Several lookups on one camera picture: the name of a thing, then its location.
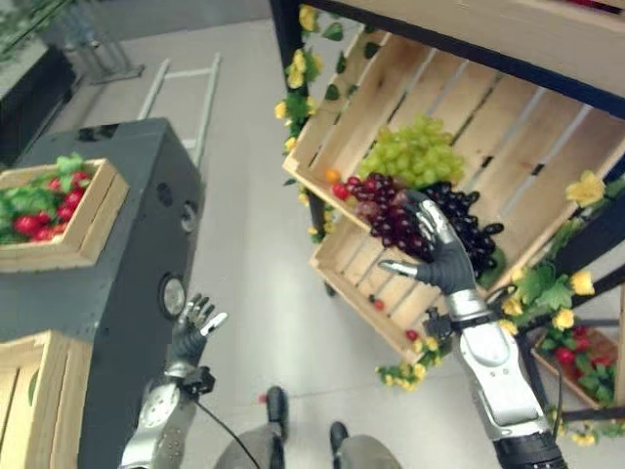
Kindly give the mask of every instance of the foot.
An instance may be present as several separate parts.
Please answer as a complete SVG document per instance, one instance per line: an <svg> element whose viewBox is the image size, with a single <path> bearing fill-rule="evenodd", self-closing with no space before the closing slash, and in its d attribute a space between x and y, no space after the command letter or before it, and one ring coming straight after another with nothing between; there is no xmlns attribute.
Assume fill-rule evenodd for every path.
<svg viewBox="0 0 625 469"><path fill-rule="evenodd" d="M330 447L332 448L332 456L336 459L336 455L343 444L343 440L349 437L347 427L341 422L334 422L330 427Z"/></svg>
<svg viewBox="0 0 625 469"><path fill-rule="evenodd" d="M289 435L289 402L282 388L272 386L267 391L267 417L269 422L280 426L282 442L286 443Z"/></svg>

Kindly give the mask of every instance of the tile floor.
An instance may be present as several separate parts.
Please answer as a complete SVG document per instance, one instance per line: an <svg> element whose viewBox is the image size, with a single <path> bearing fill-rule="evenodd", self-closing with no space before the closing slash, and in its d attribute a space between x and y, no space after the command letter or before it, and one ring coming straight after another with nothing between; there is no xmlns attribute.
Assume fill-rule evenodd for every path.
<svg viewBox="0 0 625 469"><path fill-rule="evenodd" d="M334 58L339 46L326 41L315 48ZM191 289L211 295L231 316L203 357L218 379L204 403L240 432L265 420L258 396L272 384L283 386L291 398L289 468L330 467L327 430L334 419L382 440L408 469L498 467L454 359L415 393L382 387L373 368L396 362L395 354L344 301L325 295L308 266L309 216L295 190L282 187L285 132L272 108L284 90L271 22L152 36L126 47L146 65L144 77L82 87L53 131L135 119L166 57L177 70L207 66L218 51L224 56L201 164L207 204ZM319 83L333 68L334 59L326 61ZM322 85L313 91L319 96ZM181 139L192 138L201 93L194 80L168 82L152 115L168 116ZM600 262L596 269L607 267ZM617 311L613 296L601 302L602 311ZM552 379L548 387L554 389ZM212 467L228 442L198 414L184 467ZM622 442L582 449L563 440L562 449L574 468L622 467L625 456Z"/></svg>

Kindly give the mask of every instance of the black shelf frame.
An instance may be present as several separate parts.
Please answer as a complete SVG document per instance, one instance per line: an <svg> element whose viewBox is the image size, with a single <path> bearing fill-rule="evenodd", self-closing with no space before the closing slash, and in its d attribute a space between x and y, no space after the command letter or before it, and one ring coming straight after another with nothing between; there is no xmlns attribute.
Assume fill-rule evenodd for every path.
<svg viewBox="0 0 625 469"><path fill-rule="evenodd" d="M328 13L335 13L344 18L369 24L393 34L399 34L417 40L423 44L436 47L437 49L469 59L473 62L497 68L504 73L514 75L520 79L556 91L582 103L604 110L616 117L625 119L625 98L623 97L540 66L503 55L451 36L440 34L430 29L377 15L332 0L307 0L305 2L298 0L270 0L270 3L283 68L290 65L293 52L303 46L302 29L299 24L299 7L302 4L306 4ZM308 89L302 89L301 91L306 95L308 94ZM608 182L613 181L621 177L624 172L625 158L621 158L606 176L605 180ZM320 234L324 235L323 201L312 192L309 192L309 200L312 225ZM557 269L566 272L579 270L623 241L625 239L624 213L625 195L622 195L611 203L600 216L592 220L588 226L577 234L570 241L569 245L561 251L556 262ZM597 282L598 291L607 291L615 284L619 282L622 283L624 276L625 265L616 269L605 278L600 279ZM333 295L334 290L332 287L327 285L327 283L325 286L328 294ZM574 301L575 306L579 306L583 300L575 298ZM536 362L531 355L531 342L526 335L530 331L531 329L524 330L518 337L521 358L525 364L534 392L537 394L541 405L546 405L547 397L542 381L540 380ZM563 416L565 421L583 420L587 418L600 420L622 418L624 413L625 407L614 407L601 410L589 409L565 412Z"/></svg>

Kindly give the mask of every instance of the cable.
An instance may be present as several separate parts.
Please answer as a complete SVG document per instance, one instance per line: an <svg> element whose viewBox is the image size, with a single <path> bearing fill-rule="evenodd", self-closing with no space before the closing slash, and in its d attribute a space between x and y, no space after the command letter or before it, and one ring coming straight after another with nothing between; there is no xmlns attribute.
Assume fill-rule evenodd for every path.
<svg viewBox="0 0 625 469"><path fill-rule="evenodd" d="M249 449L243 444L243 442L241 442L241 440L234 434L234 432L232 432L232 430L228 427L228 425L226 425L224 422L222 422L219 418L217 418L217 415L215 415L213 412L211 412L206 406L202 405L199 401L195 401L195 403L197 404L197 406L199 408L201 408L202 410L204 410L205 413L207 413L208 415L211 416L211 418L213 420L215 420L224 430L226 430L229 435L231 437L234 438L234 440L238 443L238 445L243 449L243 451L245 451L245 454L247 454L247 457L250 458L250 460L252 461L252 463L254 464L254 466L256 467L256 469L261 469L261 466L259 465L258 461L254 458L254 456L252 455L252 453L249 451Z"/></svg>

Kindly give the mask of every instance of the grape bunch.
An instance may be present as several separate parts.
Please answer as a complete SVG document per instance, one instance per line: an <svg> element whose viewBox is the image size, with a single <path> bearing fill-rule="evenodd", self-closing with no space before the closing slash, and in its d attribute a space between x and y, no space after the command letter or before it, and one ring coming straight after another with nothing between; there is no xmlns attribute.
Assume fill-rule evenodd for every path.
<svg viewBox="0 0 625 469"><path fill-rule="evenodd" d="M449 145L451 134L442 131L442 120L418 115L411 125L396 132L383 126L356 174L392 176L410 188L422 189L438 181L457 184L463 176L464 160Z"/></svg>

